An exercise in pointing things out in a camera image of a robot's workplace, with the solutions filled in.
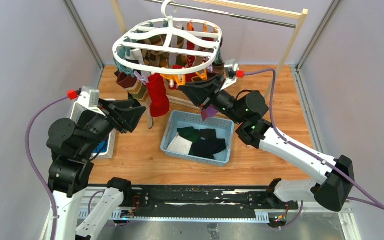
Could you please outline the orange clothes peg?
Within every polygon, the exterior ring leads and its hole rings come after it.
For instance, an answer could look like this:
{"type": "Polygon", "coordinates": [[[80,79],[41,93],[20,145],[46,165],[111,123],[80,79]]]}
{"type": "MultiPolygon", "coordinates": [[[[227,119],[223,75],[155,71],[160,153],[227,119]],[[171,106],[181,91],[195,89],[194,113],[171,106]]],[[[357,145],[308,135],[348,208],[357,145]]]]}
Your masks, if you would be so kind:
{"type": "Polygon", "coordinates": [[[185,75],[161,74],[161,76],[169,81],[169,86],[171,88],[174,88],[175,86],[184,86],[187,82],[185,75]]]}
{"type": "Polygon", "coordinates": [[[208,73],[207,70],[204,69],[202,71],[198,71],[194,74],[194,76],[191,78],[192,82],[201,82],[201,81],[207,81],[208,80],[208,73]]]}

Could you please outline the beige striped ribbed sock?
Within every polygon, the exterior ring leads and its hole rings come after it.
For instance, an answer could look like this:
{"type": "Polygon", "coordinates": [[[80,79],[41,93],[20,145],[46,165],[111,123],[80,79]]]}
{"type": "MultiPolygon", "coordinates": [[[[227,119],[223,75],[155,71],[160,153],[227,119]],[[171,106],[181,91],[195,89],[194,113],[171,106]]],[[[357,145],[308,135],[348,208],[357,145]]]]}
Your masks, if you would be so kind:
{"type": "Polygon", "coordinates": [[[151,98],[144,83],[142,83],[136,76],[131,76],[124,72],[117,70],[115,73],[117,77],[116,83],[125,89],[127,93],[137,101],[141,106],[146,107],[146,116],[148,120],[148,128],[154,126],[154,119],[151,116],[151,98]]]}

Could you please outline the lilac clothes peg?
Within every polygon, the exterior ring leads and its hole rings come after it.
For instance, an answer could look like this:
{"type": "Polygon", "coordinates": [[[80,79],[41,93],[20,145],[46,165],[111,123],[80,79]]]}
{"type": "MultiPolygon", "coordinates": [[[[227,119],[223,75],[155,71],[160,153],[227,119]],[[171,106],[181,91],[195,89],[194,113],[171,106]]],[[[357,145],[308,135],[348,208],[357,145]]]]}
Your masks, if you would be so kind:
{"type": "Polygon", "coordinates": [[[135,77],[136,77],[138,80],[140,80],[143,84],[145,84],[145,85],[148,84],[149,81],[148,81],[148,78],[147,78],[147,77],[141,75],[141,74],[138,73],[137,71],[134,71],[133,73],[134,73],[135,77]]]}

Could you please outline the black sock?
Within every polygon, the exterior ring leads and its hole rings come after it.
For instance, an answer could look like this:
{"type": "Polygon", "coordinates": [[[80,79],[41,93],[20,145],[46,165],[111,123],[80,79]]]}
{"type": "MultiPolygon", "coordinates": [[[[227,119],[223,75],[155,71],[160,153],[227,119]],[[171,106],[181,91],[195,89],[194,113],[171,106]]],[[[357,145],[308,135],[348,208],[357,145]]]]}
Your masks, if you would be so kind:
{"type": "Polygon", "coordinates": [[[226,140],[218,138],[217,132],[213,128],[197,129],[200,132],[201,139],[192,144],[189,155],[215,159],[215,154],[219,154],[227,149],[226,140]]]}

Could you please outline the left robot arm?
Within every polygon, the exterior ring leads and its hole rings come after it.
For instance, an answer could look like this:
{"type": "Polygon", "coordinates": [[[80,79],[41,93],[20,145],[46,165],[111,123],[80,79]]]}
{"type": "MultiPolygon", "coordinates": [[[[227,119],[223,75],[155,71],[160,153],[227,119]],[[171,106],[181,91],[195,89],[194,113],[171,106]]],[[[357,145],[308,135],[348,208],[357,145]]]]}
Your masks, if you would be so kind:
{"type": "Polygon", "coordinates": [[[46,143],[52,158],[47,181],[51,193],[51,239],[95,240],[116,207],[133,202],[132,183],[114,177],[95,209],[78,223],[94,168],[94,151],[113,131],[133,132],[145,112],[144,106],[134,106],[132,100],[99,99],[95,106],[81,106],[78,117],[61,118],[51,125],[46,143]]]}

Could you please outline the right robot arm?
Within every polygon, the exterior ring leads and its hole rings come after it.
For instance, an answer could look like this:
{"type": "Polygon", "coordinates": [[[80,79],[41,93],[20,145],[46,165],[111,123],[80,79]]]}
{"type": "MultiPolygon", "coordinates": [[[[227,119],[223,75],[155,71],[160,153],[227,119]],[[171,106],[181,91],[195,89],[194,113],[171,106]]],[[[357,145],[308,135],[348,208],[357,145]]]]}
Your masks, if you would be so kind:
{"type": "Polygon", "coordinates": [[[344,155],[333,157],[318,152],[289,137],[273,120],[263,117],[269,111],[266,100],[257,90],[245,90],[233,96],[222,88],[226,79],[220,74],[203,82],[188,82],[179,90],[198,108],[214,107],[239,127],[236,134],[252,146],[289,162],[305,172],[309,180],[275,179],[266,203],[274,209],[289,201],[314,201],[333,212],[340,212],[353,188],[355,176],[352,160],[344,155]]]}

